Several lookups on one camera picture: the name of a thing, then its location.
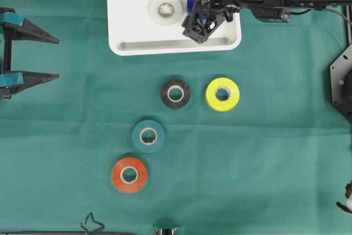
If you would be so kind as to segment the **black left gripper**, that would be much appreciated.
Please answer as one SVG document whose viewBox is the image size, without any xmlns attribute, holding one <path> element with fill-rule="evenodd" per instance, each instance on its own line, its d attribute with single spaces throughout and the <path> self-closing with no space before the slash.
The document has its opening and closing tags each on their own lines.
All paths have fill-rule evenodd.
<svg viewBox="0 0 352 235">
<path fill-rule="evenodd" d="M 59 44 L 59 40 L 40 27 L 15 13 L 13 8 L 1 8 L 1 33 L 4 36 L 3 59 L 1 59 L 1 100 L 36 85 L 59 78 L 59 74 L 36 72 L 11 72 L 12 41 L 38 41 Z"/>
</svg>

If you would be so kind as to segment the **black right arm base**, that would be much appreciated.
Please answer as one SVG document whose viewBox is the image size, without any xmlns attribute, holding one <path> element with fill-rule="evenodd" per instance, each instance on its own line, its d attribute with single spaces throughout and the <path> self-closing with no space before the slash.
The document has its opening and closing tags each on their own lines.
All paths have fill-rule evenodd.
<svg viewBox="0 0 352 235">
<path fill-rule="evenodd" d="M 329 71 L 332 105 L 351 122 L 351 45 L 335 59 Z"/>
</svg>

